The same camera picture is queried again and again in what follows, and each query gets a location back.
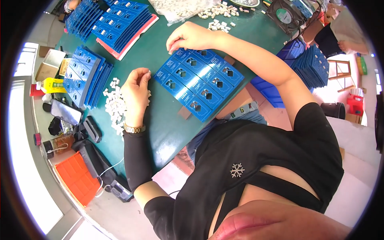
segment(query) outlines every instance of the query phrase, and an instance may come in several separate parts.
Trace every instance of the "gold wristwatch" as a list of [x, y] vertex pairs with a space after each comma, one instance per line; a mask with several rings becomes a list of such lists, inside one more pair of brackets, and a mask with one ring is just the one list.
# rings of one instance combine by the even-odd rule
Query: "gold wristwatch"
[[130, 127], [124, 124], [124, 130], [129, 133], [140, 133], [145, 131], [145, 125], [143, 125], [142, 127]]

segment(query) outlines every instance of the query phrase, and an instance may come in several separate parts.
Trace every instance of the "pile of white connectors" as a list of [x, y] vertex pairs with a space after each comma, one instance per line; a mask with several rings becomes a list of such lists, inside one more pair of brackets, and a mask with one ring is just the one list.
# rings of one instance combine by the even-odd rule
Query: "pile of white connectors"
[[[105, 111], [109, 113], [111, 116], [112, 125], [111, 127], [116, 130], [117, 135], [122, 136], [122, 132], [124, 130], [124, 123], [125, 120], [125, 113], [127, 112], [127, 106], [124, 102], [124, 99], [121, 95], [121, 87], [118, 86], [120, 83], [120, 80], [118, 78], [113, 78], [113, 80], [110, 83], [112, 90], [111, 92], [108, 91], [108, 88], [106, 88], [103, 92], [104, 96], [107, 96], [107, 99], [105, 100]], [[148, 90], [148, 97], [151, 96], [151, 91]]]
[[[211, 17], [213, 19], [217, 15], [224, 15], [225, 17], [228, 17], [228, 18], [230, 18], [231, 15], [232, 16], [239, 16], [238, 10], [240, 12], [249, 13], [249, 10], [244, 10], [243, 8], [238, 9], [232, 5], [230, 5], [230, 6], [227, 6], [227, 5], [228, 5], [228, 3], [223, 1], [221, 4], [213, 6], [212, 8], [209, 8], [203, 12], [200, 12], [197, 15], [202, 19], [207, 19], [209, 17]], [[234, 24], [233, 22], [231, 22], [230, 25], [232, 27], [236, 26], [236, 24]], [[216, 19], [213, 22], [209, 23], [208, 29], [211, 31], [221, 30], [221, 31], [226, 32], [226, 33], [228, 33], [229, 30], [231, 30], [231, 28], [227, 26], [226, 22], [222, 22], [220, 24], [219, 21]]]

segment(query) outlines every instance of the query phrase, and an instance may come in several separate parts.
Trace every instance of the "yellow bottle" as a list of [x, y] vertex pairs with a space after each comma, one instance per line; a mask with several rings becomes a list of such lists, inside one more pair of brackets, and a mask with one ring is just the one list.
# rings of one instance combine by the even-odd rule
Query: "yellow bottle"
[[46, 78], [41, 90], [44, 93], [66, 93], [67, 91], [63, 87], [63, 81], [63, 79]]

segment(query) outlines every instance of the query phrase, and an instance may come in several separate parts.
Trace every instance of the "black fan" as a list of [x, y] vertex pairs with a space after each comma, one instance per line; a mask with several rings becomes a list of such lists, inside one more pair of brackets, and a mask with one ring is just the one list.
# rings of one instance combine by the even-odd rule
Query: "black fan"
[[289, 0], [274, 0], [266, 14], [288, 35], [305, 23], [305, 16]]

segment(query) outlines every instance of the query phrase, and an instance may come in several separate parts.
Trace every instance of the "phone screen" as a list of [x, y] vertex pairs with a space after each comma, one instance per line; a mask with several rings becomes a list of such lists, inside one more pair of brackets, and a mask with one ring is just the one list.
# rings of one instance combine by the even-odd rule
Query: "phone screen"
[[81, 112], [65, 105], [64, 103], [53, 100], [51, 114], [63, 121], [66, 121], [72, 125], [79, 125], [81, 120]]

